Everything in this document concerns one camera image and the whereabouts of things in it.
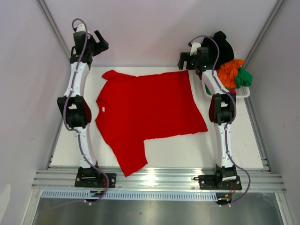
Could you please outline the red t shirt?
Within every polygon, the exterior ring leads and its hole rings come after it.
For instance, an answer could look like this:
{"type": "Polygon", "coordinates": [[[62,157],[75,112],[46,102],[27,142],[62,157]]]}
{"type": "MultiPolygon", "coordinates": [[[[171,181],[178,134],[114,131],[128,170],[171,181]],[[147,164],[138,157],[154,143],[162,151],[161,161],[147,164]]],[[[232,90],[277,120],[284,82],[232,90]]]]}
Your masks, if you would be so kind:
{"type": "Polygon", "coordinates": [[[133,76],[110,70],[102,77],[95,122],[125,176],[147,164],[145,140],[208,131],[188,71],[133,76]]]}

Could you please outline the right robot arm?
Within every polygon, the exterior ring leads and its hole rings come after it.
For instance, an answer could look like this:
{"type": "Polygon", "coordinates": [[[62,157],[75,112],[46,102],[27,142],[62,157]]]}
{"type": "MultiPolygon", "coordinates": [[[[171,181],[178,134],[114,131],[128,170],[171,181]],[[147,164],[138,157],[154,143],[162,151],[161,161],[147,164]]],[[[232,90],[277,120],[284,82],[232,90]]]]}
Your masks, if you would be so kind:
{"type": "Polygon", "coordinates": [[[226,90],[221,83],[215,70],[217,61],[218,57],[213,59],[207,47],[198,47],[194,53],[180,53],[178,68],[194,70],[211,93],[209,119],[216,131],[220,156],[214,175],[200,176],[199,181],[214,182],[217,188],[225,189],[232,180],[237,179],[231,147],[231,124],[236,117],[236,95],[226,90]]]}

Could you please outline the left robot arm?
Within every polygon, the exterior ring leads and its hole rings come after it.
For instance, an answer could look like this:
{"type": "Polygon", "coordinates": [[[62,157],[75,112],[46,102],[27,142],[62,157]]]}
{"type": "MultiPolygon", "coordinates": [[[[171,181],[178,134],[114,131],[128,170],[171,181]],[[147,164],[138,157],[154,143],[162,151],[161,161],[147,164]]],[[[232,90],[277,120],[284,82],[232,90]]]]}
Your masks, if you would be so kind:
{"type": "Polygon", "coordinates": [[[75,45],[70,57],[71,76],[64,96],[57,98],[57,105],[66,129],[74,132],[78,141],[80,166],[77,179],[95,188],[101,184],[102,176],[90,139],[92,113],[83,95],[93,57],[108,50],[109,44],[98,30],[94,34],[99,41],[87,31],[80,31],[78,28],[74,31],[75,45]]]}

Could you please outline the white plastic basket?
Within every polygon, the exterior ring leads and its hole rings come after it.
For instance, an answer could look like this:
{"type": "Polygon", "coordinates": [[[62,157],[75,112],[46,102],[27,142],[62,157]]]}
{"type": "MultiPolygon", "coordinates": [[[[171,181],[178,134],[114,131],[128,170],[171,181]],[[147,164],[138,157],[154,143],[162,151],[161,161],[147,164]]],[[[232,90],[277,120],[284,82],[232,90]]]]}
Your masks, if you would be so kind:
{"type": "MultiPolygon", "coordinates": [[[[206,100],[211,100],[211,94],[210,91],[208,89],[208,87],[205,85],[205,83],[202,83],[202,87],[203,87],[203,92],[204,92],[204,96],[206,98],[206,100]]],[[[238,89],[235,89],[236,92],[236,98],[247,98],[250,96],[250,89],[249,87],[240,87],[238,89]]]]}

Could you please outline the black t shirt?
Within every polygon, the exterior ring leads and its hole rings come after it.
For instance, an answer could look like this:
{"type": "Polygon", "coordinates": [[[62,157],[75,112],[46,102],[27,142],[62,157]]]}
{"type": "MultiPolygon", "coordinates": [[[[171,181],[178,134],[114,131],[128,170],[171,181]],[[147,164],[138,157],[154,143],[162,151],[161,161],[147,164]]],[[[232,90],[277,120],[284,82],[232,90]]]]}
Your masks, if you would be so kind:
{"type": "MultiPolygon", "coordinates": [[[[229,44],[229,42],[227,42],[226,38],[226,34],[222,31],[216,32],[212,37],[212,39],[217,43],[219,48],[219,58],[215,65],[215,70],[220,69],[221,65],[230,62],[234,59],[233,48],[229,44]]],[[[205,37],[203,39],[202,46],[207,47],[209,49],[212,58],[212,63],[214,63],[218,54],[218,50],[214,42],[208,37],[205,37]]]]}

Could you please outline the orange t shirt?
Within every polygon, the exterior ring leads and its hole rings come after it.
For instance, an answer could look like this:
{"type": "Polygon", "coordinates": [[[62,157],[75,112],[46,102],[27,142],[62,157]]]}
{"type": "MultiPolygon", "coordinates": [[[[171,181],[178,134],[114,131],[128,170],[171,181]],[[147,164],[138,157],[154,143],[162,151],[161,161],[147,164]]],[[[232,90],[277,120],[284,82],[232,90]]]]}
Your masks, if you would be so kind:
{"type": "Polygon", "coordinates": [[[217,70],[219,80],[225,88],[236,88],[237,84],[235,81],[238,75],[239,68],[244,64],[244,60],[233,59],[227,63],[221,65],[220,69],[217,70]]]}

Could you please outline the left corner metal profile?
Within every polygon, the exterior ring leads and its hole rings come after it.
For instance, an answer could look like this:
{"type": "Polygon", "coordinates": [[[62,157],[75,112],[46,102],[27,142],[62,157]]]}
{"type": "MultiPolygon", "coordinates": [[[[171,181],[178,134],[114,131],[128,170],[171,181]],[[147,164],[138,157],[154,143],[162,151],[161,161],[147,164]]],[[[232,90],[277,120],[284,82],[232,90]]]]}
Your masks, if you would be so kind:
{"type": "Polygon", "coordinates": [[[58,42],[65,58],[67,59],[68,62],[68,67],[71,68],[70,66],[70,57],[71,57],[71,51],[70,48],[68,47],[47,3],[45,0],[36,0],[36,3],[38,5],[38,7],[41,10],[42,15],[44,16],[47,24],[50,27],[50,30],[52,31],[56,41],[58,42]]]}

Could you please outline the corner metal profile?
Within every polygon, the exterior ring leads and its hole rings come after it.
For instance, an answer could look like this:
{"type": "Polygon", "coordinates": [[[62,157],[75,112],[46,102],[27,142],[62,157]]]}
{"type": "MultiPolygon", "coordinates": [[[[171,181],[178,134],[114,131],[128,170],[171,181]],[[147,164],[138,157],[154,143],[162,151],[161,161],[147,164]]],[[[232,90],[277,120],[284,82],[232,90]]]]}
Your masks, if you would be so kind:
{"type": "Polygon", "coordinates": [[[258,49],[259,45],[263,41],[265,35],[267,34],[268,30],[272,26],[273,22],[275,21],[276,17],[278,16],[279,12],[283,8],[286,0],[277,0],[276,4],[274,5],[273,9],[271,10],[266,22],[264,23],[262,29],[260,30],[254,44],[252,45],[248,55],[246,56],[245,63],[243,65],[244,68],[247,67],[249,62],[251,61],[252,57],[254,56],[256,50],[258,49]]]}
{"type": "Polygon", "coordinates": [[[44,16],[47,24],[50,27],[50,30],[52,31],[56,41],[58,42],[65,58],[67,59],[68,62],[68,67],[71,68],[70,66],[70,57],[71,57],[71,51],[70,48],[68,47],[47,3],[45,0],[36,0],[36,3],[38,5],[38,7],[41,10],[42,15],[44,16]]]}

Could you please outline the pink cloth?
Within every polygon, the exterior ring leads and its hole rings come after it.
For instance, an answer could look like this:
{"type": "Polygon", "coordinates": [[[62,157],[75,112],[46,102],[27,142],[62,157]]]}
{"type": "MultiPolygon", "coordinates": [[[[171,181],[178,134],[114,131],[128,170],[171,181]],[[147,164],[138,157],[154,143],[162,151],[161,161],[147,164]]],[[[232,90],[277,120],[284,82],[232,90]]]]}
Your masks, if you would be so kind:
{"type": "Polygon", "coordinates": [[[229,88],[228,91],[231,95],[237,95],[235,88],[229,88]]]}

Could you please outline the green t shirt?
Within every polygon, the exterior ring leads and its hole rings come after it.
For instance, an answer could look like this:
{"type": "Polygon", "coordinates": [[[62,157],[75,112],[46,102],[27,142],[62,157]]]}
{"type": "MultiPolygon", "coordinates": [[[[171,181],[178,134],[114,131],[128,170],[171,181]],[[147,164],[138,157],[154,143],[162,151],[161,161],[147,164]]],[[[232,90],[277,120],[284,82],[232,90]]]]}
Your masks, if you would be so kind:
{"type": "MultiPolygon", "coordinates": [[[[244,86],[249,87],[252,84],[253,77],[252,75],[244,70],[242,67],[238,70],[238,75],[235,78],[236,81],[236,89],[244,86]]],[[[229,95],[228,89],[223,86],[221,81],[219,80],[219,77],[217,75],[216,70],[207,70],[205,72],[202,72],[202,82],[205,83],[205,85],[208,87],[211,96],[216,97],[217,95],[229,95]]]]}

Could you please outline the right corner metal profile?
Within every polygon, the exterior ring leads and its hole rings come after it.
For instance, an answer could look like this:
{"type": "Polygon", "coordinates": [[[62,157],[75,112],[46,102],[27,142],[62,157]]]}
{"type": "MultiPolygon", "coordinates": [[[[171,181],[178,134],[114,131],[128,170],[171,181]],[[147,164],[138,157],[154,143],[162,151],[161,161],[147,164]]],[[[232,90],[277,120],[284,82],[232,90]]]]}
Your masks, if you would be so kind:
{"type": "Polygon", "coordinates": [[[278,16],[279,12],[283,8],[286,0],[277,0],[276,4],[274,5],[273,9],[271,10],[266,22],[264,23],[262,29],[260,30],[254,44],[252,45],[248,55],[246,56],[245,63],[243,65],[244,68],[247,67],[249,62],[251,61],[252,57],[254,56],[256,50],[258,49],[259,45],[263,41],[265,35],[267,34],[268,30],[272,26],[273,22],[275,21],[276,17],[278,16]]]}

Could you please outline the aluminium mounting rail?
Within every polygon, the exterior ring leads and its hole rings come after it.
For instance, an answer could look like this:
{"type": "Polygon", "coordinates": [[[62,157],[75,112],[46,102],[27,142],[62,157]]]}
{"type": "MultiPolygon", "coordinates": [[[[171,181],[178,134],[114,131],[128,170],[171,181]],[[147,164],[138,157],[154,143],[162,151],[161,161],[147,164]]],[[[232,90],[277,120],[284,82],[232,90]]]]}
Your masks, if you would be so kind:
{"type": "MultiPolygon", "coordinates": [[[[183,191],[188,192],[199,188],[194,180],[198,175],[213,174],[212,169],[202,168],[143,168],[125,177],[119,167],[104,167],[105,173],[116,174],[116,190],[128,191],[183,191]]],[[[38,170],[34,177],[32,188],[73,189],[77,168],[50,167],[38,170]]],[[[286,187],[279,174],[265,170],[250,170],[249,175],[238,171],[242,188],[250,187],[250,193],[285,193],[286,187]]]]}

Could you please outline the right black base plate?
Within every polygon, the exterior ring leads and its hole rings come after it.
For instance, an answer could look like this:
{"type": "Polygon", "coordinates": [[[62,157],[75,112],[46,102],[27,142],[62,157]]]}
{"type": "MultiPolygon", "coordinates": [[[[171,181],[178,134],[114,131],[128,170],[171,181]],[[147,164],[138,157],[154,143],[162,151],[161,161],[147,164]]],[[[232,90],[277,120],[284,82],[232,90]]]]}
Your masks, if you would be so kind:
{"type": "Polygon", "coordinates": [[[240,177],[222,181],[215,175],[199,175],[193,178],[199,183],[201,190],[242,190],[240,177]]]}

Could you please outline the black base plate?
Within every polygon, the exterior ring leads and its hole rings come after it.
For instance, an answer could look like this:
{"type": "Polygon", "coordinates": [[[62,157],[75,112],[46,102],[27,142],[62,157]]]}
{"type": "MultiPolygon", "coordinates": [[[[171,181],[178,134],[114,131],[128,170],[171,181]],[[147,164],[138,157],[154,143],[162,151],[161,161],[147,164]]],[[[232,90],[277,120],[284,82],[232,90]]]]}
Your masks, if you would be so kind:
{"type": "Polygon", "coordinates": [[[222,181],[215,175],[199,175],[193,178],[199,183],[201,190],[242,190],[240,177],[222,181]]]}
{"type": "Polygon", "coordinates": [[[103,175],[98,170],[79,167],[75,179],[77,188],[115,188],[117,174],[107,173],[103,175]]]}

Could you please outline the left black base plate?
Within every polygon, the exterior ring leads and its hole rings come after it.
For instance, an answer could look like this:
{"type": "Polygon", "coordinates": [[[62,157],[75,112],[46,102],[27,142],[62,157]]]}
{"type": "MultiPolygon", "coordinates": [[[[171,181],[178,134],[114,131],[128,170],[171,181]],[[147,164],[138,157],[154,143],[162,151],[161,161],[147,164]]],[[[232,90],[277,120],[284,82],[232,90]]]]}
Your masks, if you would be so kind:
{"type": "Polygon", "coordinates": [[[79,167],[75,179],[77,188],[115,188],[117,174],[107,173],[103,175],[98,170],[79,167]]]}

